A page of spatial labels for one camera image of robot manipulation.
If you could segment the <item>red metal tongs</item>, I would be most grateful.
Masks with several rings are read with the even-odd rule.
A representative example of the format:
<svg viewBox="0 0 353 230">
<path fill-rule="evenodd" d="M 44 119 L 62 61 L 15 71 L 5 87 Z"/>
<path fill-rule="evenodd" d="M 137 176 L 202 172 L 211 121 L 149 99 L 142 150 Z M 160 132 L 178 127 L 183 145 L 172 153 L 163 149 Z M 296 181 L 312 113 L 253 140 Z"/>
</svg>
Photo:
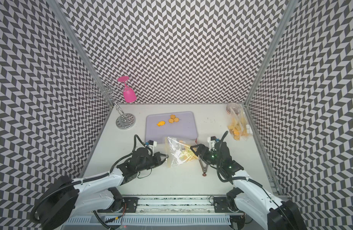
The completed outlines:
<svg viewBox="0 0 353 230">
<path fill-rule="evenodd" d="M 207 175 L 208 163 L 204 161 L 203 157 L 208 150 L 209 149 L 204 144 L 197 144 L 195 147 L 195 155 L 199 158 L 200 166 L 202 168 L 202 176 Z"/>
</svg>

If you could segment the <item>clear bag with cookies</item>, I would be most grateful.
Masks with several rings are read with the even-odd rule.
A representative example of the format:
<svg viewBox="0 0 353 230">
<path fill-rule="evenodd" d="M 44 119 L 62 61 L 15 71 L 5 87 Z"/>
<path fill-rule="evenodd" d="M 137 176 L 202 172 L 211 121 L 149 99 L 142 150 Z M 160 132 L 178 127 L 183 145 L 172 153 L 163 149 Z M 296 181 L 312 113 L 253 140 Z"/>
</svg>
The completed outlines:
<svg viewBox="0 0 353 230">
<path fill-rule="evenodd" d="M 191 146 L 196 144 L 194 140 L 166 137 L 165 144 L 169 168 L 198 160 L 198 157 L 191 150 Z"/>
</svg>

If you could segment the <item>clear resealable bag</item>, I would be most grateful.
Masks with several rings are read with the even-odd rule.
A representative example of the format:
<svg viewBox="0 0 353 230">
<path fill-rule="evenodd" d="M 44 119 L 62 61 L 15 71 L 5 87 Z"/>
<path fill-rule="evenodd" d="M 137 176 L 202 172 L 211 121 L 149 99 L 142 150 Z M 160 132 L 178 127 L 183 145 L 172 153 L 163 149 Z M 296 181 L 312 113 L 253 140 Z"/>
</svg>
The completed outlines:
<svg viewBox="0 0 353 230">
<path fill-rule="evenodd" d="M 231 123 L 228 125 L 228 131 L 234 140 L 242 140 L 248 138 L 247 121 L 243 114 L 236 113 L 233 108 L 230 108 Z"/>
<path fill-rule="evenodd" d="M 250 124 L 248 122 L 246 113 L 244 110 L 242 110 L 242 114 L 241 114 L 241 123 L 243 125 L 243 134 L 242 136 L 246 139 L 250 138 L 252 136 L 252 130 L 250 127 Z"/>
</svg>

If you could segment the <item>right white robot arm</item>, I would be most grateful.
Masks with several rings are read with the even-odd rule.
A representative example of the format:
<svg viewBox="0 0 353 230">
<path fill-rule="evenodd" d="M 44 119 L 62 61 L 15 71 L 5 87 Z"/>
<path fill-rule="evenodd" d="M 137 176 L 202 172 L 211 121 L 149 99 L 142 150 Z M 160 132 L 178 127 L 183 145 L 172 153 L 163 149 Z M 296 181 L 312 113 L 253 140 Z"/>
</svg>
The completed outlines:
<svg viewBox="0 0 353 230">
<path fill-rule="evenodd" d="M 213 137 L 212 147 L 203 144 L 191 146 L 191 151 L 204 163 L 216 169 L 219 180 L 231 183 L 233 189 L 226 194 L 227 206 L 232 212 L 242 211 L 265 230 L 305 230 L 307 226 L 298 206 L 284 201 L 253 180 L 248 172 L 233 160 L 225 142 Z"/>
</svg>

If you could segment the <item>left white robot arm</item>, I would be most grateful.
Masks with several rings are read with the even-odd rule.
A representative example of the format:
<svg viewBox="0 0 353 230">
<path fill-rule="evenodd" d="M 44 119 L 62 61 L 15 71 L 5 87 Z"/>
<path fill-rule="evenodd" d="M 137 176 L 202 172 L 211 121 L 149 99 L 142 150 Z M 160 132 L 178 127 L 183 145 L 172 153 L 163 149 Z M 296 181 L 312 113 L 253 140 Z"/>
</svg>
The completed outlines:
<svg viewBox="0 0 353 230">
<path fill-rule="evenodd" d="M 30 221 L 40 224 L 43 230 L 54 230 L 72 217 L 93 212 L 100 224 L 110 230 L 99 213 L 120 213 L 123 217 L 127 211 L 136 210 L 137 198 L 125 201 L 118 187 L 167 161 L 167 154 L 154 151 L 156 145 L 152 140 L 142 142 L 135 135 L 131 153 L 113 163 L 107 172 L 76 179 L 61 176 L 35 202 Z"/>
</svg>

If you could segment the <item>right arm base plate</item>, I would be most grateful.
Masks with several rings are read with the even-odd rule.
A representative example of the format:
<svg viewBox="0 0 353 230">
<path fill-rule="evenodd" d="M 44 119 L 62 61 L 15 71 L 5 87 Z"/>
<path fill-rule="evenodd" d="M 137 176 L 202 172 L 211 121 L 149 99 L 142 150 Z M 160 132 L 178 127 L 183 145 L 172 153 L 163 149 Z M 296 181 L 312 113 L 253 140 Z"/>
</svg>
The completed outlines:
<svg viewBox="0 0 353 230">
<path fill-rule="evenodd" d="M 211 199 L 215 213 L 229 213 L 233 215 L 243 215 L 244 211 L 240 210 L 233 199 L 226 196 L 213 196 Z"/>
</svg>

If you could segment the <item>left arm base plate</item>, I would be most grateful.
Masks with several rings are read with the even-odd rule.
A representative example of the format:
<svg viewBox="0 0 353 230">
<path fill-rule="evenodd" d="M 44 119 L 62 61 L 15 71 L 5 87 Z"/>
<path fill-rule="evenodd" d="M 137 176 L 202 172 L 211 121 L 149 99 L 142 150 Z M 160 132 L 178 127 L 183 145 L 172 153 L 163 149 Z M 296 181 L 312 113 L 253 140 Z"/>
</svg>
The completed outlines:
<svg viewBox="0 0 353 230">
<path fill-rule="evenodd" d="M 108 209 L 99 209 L 98 213 L 135 213 L 138 206 L 139 198 L 123 197 L 116 198 Z"/>
</svg>

